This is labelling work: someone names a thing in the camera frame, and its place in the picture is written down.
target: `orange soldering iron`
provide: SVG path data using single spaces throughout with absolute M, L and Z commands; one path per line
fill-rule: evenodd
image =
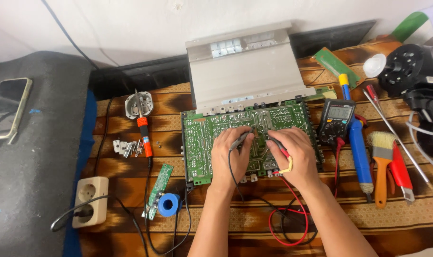
M 150 138 L 148 135 L 148 122 L 147 117 L 142 114 L 142 103 L 140 102 L 139 94 L 136 89 L 136 104 L 139 111 L 139 118 L 137 119 L 137 126 L 140 128 L 140 135 L 142 136 L 143 147 L 145 149 L 145 157 L 149 158 L 153 156 L 152 146 L 150 144 Z

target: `solder wire spool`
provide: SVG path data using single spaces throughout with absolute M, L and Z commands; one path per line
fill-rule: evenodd
M 164 217 L 170 217 L 182 209 L 183 201 L 180 196 L 174 193 L 167 193 L 161 196 L 158 201 L 158 211 Z

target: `small green circuit board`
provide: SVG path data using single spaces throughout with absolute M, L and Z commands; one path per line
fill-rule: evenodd
M 150 220 L 153 220 L 153 218 L 155 217 L 158 201 L 163 195 L 164 190 L 166 189 L 170 174 L 172 173 L 173 169 L 174 166 L 170 166 L 165 163 L 161 167 L 161 171 L 159 172 L 158 178 L 156 179 L 156 183 L 153 186 L 150 197 L 148 198 L 148 205 L 146 210 L 148 212 L 148 219 Z
M 221 131 L 239 126 L 254 126 L 254 140 L 250 151 L 247 175 L 265 176 L 268 170 L 277 169 L 277 163 L 266 146 L 268 130 L 279 130 L 296 126 L 305 131 L 316 152 L 317 162 L 323 162 L 322 153 L 316 143 L 316 132 L 309 120 L 308 107 L 296 100 L 285 101 L 281 106 L 254 109 L 212 116 L 188 111 L 182 114 L 185 137 L 185 156 L 188 183 L 208 184 L 213 177 L 212 156 L 214 138 Z
M 346 65 L 326 47 L 319 50 L 318 53 L 310 58 L 310 60 L 319 63 L 323 68 L 337 78 L 340 74 L 345 73 L 348 76 L 348 88 L 350 90 L 355 89 L 358 85 L 364 82 L 364 78 L 358 76 L 350 66 Z

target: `paint brush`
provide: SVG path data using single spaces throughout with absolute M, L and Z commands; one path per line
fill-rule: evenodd
M 396 136 L 392 133 L 374 131 L 368 135 L 372 144 L 372 158 L 378 166 L 377 183 L 375 184 L 375 205 L 378 208 L 386 206 L 386 167 L 392 162 L 393 142 Z

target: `white power strip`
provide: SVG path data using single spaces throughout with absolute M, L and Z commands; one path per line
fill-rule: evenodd
M 109 179 L 105 177 L 93 177 L 80 179 L 77 183 L 77 194 L 75 196 L 75 206 L 87 202 L 93 198 L 107 195 L 109 191 Z M 107 198 L 103 198 L 82 206 L 74 213 L 87 213 L 83 217 L 73 217 L 72 227 L 82 228 L 101 224 L 107 216 Z

